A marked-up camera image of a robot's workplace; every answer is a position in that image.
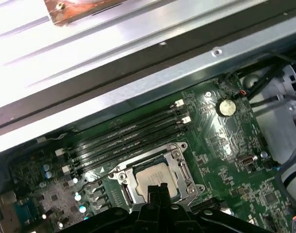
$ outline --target cable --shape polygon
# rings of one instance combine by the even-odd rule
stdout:
[[[293,217],[293,222],[292,222],[292,233],[295,233],[295,228],[296,228],[296,216]]]
[[[294,100],[296,101],[296,96],[284,95],[284,98],[287,100]]]
[[[290,95],[284,95],[284,99],[286,101],[289,101],[289,100],[294,100],[296,101],[296,96],[290,96]],[[272,103],[272,102],[275,102],[275,101],[279,101],[279,98],[277,96],[273,96],[273,97],[269,97],[265,100],[262,100],[262,101],[259,101],[259,102],[254,102],[254,103],[251,103],[250,106],[252,108],[255,108],[255,107],[260,107],[260,106],[263,106],[265,104],[268,104],[268,103]]]
[[[287,188],[289,184],[296,178],[296,171],[290,174],[286,180],[284,180],[284,186]]]
[[[282,174],[284,174],[285,171],[287,171],[294,164],[296,164],[296,148],[293,151],[292,155],[289,157],[289,159],[284,164],[282,164],[280,166],[280,169],[278,170],[278,172],[275,176],[275,181],[276,181],[277,186],[279,187],[280,192],[289,199],[289,201],[291,202],[291,204],[294,207],[296,207],[296,200],[287,191],[286,187],[283,184],[282,177],[281,177]]]
[[[262,100],[262,101],[259,101],[259,102],[255,102],[255,103],[251,103],[250,106],[252,108],[255,108],[255,107],[260,107],[260,106],[263,106],[265,104],[268,104],[268,103],[272,103],[272,102],[275,102],[275,101],[278,101],[279,98],[277,96],[273,96],[273,97],[269,97],[265,100]]]
[[[254,84],[254,86],[249,90],[248,94],[248,100],[251,100],[254,98],[257,94],[259,94],[270,82],[271,80],[279,76],[282,72],[285,66],[293,63],[290,62],[291,60],[296,60],[296,47],[294,47],[292,50],[286,52],[282,56],[292,57],[292,59],[286,61],[286,60],[280,60],[279,62],[276,62],[263,76],[261,79],[258,80]]]
[[[291,58],[287,55],[284,54],[279,54],[275,51],[265,51],[265,52],[261,52],[259,54],[256,54],[254,56],[251,56],[249,58],[247,58],[246,60],[244,60],[242,63],[240,63],[239,65],[235,66],[231,71],[229,71],[225,78],[221,80],[222,83],[225,83],[229,80],[229,78],[240,68],[244,67],[246,64],[248,63],[252,63],[253,61],[255,61],[256,59],[260,59],[261,57],[265,56],[265,55],[273,55],[277,58],[280,58],[281,60],[283,60],[284,63],[296,63],[296,59]]]
[[[60,136],[58,136],[57,138],[48,138],[48,140],[61,140],[62,138],[64,138],[67,135],[67,133],[62,133]]]

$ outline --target cpu socket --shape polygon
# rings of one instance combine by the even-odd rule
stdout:
[[[173,203],[189,205],[198,196],[198,185],[183,157],[187,147],[185,142],[165,144],[120,163],[108,178],[119,182],[130,207],[147,202],[148,186],[161,183],[167,183]]]

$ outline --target motherboard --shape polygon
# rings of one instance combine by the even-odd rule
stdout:
[[[115,206],[130,211],[148,185],[167,183],[172,202],[194,213],[216,208],[290,233],[277,167],[240,81],[214,78],[13,160],[0,208],[18,216],[6,232],[58,232]]]

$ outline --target ram slot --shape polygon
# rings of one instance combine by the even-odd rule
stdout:
[[[97,147],[99,146],[100,143],[106,143],[111,140],[115,140],[121,137],[125,133],[130,133],[134,130],[144,128],[147,125],[151,124],[152,122],[164,120],[168,117],[174,116],[175,114],[179,115],[181,108],[182,108],[181,105],[178,107],[167,106],[166,108],[162,108],[155,112],[141,116],[140,118],[137,118],[133,122],[128,122],[120,125],[119,126],[120,129],[119,128],[110,129],[106,133],[91,137],[89,139],[86,139],[76,144],[74,148],[70,150],[70,153],[81,153],[81,152],[84,153],[84,149],[88,147]]]
[[[130,143],[118,150],[111,151],[110,153],[102,154],[87,166],[83,166],[81,168],[79,167],[73,168],[71,173],[76,172],[81,174],[81,173],[90,171],[92,169],[95,169],[119,157],[138,154],[139,150],[141,152],[145,150],[149,150],[151,149],[151,147],[154,146],[154,144],[160,143],[163,140],[171,139],[172,136],[176,136],[177,134],[184,131],[186,131],[186,127],[179,127],[179,126],[167,128],[166,130],[160,130],[154,134],[151,134],[150,136],[147,136],[146,138]]]
[[[87,159],[90,157],[97,156],[100,153],[105,153],[114,149],[117,149],[126,143],[136,141],[141,137],[145,137],[151,133],[154,133],[159,130],[159,128],[167,128],[171,127],[177,124],[178,121],[180,121],[181,118],[178,117],[172,117],[170,119],[163,120],[161,122],[155,122],[152,125],[149,125],[143,129],[134,131],[132,133],[129,133],[127,135],[124,135],[123,137],[120,137],[119,139],[115,141],[111,141],[109,143],[100,145],[98,147],[92,147],[89,149],[84,150],[85,153],[80,153],[80,155],[74,159],[72,159],[72,162],[80,161],[80,162],[87,162]]]
[[[77,166],[78,163],[81,163],[81,164],[89,163],[95,160],[96,158],[103,156],[104,154],[115,153],[115,151],[119,151],[122,148],[127,147],[128,145],[132,145],[134,143],[139,144],[140,142],[145,141],[147,138],[151,137],[152,134],[157,134],[157,133],[163,132],[164,130],[166,131],[169,128],[175,128],[177,126],[178,125],[176,123],[170,122],[169,124],[165,124],[163,127],[153,128],[153,130],[144,131],[140,136],[137,136],[136,138],[132,138],[131,140],[126,141],[123,144],[120,144],[118,147],[110,148],[110,150],[102,151],[101,153],[97,153],[97,154],[94,154],[94,151],[93,151],[91,152],[93,153],[93,156],[88,156],[85,159],[75,161],[74,166]]]

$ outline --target green circuit board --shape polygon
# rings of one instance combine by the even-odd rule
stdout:
[[[48,197],[51,197],[54,193],[57,193],[57,196],[70,193],[69,199],[63,199],[60,206],[78,208],[79,204],[76,202],[74,204],[68,202],[72,202],[73,194],[88,181],[82,178],[75,185],[63,186],[62,184],[66,181],[60,173],[60,169],[56,173],[54,181],[46,179],[44,173],[39,172],[41,165],[45,163],[43,160],[55,158],[54,151],[58,148],[73,151],[76,156],[84,158],[85,153],[81,150],[88,143],[90,143],[89,146],[92,145],[91,140],[88,140],[91,137],[106,136],[106,133],[118,131],[126,125],[132,127],[135,120],[145,119],[145,116],[148,115],[150,118],[154,118],[151,113],[169,106],[177,100],[183,100],[185,104],[183,113],[188,113],[192,120],[191,123],[187,124],[185,130],[179,131],[179,133],[173,132],[169,127],[164,127],[162,133],[158,135],[165,136],[159,136],[160,138],[155,140],[153,139],[154,131],[150,131],[151,142],[147,146],[141,147],[141,151],[150,150],[169,142],[187,142],[188,149],[183,153],[185,160],[195,184],[205,186],[205,191],[192,202],[191,206],[216,197],[219,200],[224,200],[227,206],[233,210],[234,215],[242,220],[271,231],[274,231],[275,227],[279,233],[290,233],[292,223],[292,216],[288,213],[290,203],[276,187],[274,181],[276,169],[269,163],[271,161],[270,153],[247,98],[234,100],[236,111],[232,116],[220,116],[216,111],[216,105],[220,100],[233,97],[240,89],[241,84],[236,77],[230,79],[227,84],[219,84],[217,78],[211,79],[76,135],[65,137],[63,140],[55,142],[54,145],[43,148],[41,151],[46,156],[40,156],[39,159],[33,160],[34,165],[31,166],[31,162],[16,161],[10,167],[10,171],[14,177],[21,176],[20,172],[24,169],[24,174],[31,173],[30,178],[25,179],[25,183],[30,186],[33,195],[47,192]],[[260,156],[262,151],[269,154],[265,160]],[[240,158],[246,155],[256,156],[257,160],[245,166],[241,163]],[[121,161],[130,158],[130,153],[122,154],[107,162],[105,160],[107,157],[103,156],[102,158],[104,162],[98,160],[97,163],[95,161],[83,163],[82,168],[91,168],[83,170],[83,176],[85,173],[89,173],[97,178],[109,172]],[[58,162],[53,164],[55,168],[58,166]],[[39,188],[37,185],[42,181],[48,184],[45,188]],[[104,179],[102,186],[107,195],[107,202],[110,203],[109,207],[128,208],[117,183]],[[88,201],[90,198],[83,197],[82,202]],[[48,201],[46,205],[54,205],[54,202]],[[100,208],[95,205],[90,205],[89,208],[93,214],[100,211]],[[72,211],[64,211],[64,213],[69,215]],[[76,219],[73,219],[69,225],[81,221],[84,217],[81,213],[74,215]]]

